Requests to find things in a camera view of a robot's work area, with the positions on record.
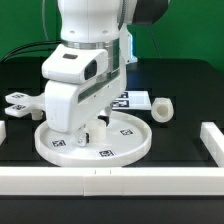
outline green background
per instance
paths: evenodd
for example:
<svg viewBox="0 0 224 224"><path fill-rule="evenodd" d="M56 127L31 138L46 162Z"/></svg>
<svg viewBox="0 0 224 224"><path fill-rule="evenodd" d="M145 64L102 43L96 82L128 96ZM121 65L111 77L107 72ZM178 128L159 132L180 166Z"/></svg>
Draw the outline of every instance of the green background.
<svg viewBox="0 0 224 224"><path fill-rule="evenodd" d="M51 40L60 36L56 0L46 0ZM0 57L23 44L43 41L42 0L0 0ZM157 58L147 27L130 26L138 58ZM167 13L152 26L162 58L195 58L224 74L224 1L171 0Z"/></svg>

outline circular white platform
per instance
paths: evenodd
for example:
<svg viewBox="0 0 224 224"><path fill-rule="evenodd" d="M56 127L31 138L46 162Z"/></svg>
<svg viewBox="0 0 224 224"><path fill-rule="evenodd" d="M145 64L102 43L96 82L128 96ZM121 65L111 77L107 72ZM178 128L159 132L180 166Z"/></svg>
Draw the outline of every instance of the circular white platform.
<svg viewBox="0 0 224 224"><path fill-rule="evenodd" d="M132 115L112 112L101 143L77 146L74 134L66 135L42 123L35 132L38 153L47 161L64 167L121 167L145 156L151 147L152 132Z"/></svg>

